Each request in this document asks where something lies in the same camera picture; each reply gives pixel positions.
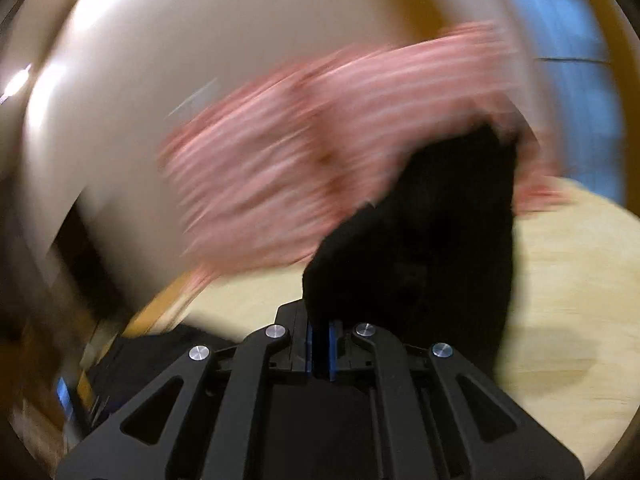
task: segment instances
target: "blue window pane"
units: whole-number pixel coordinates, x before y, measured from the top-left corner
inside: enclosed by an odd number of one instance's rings
[[[511,0],[540,57],[607,60],[600,28],[586,0]]]
[[[606,65],[544,62],[558,96],[568,176],[612,200],[622,200],[624,120]]]

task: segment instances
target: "silver screw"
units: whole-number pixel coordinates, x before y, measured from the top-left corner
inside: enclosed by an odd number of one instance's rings
[[[204,361],[204,359],[209,357],[209,349],[204,345],[194,346],[189,350],[189,357],[194,361]]]
[[[436,357],[447,358],[453,355],[453,348],[446,343],[436,343],[431,347],[431,351]]]
[[[287,329],[282,325],[269,325],[264,333],[267,335],[267,337],[277,339],[284,336],[287,333]]]
[[[363,337],[370,337],[376,333],[376,326],[371,323],[360,323],[356,327],[356,334]]]

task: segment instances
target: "pink fabric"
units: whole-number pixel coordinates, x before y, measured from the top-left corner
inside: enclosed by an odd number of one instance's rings
[[[518,113],[486,23],[400,49],[341,51],[245,86],[175,132],[162,153],[198,286],[308,260],[363,202],[380,198],[419,145]],[[520,143],[514,208],[561,196],[536,136]]]

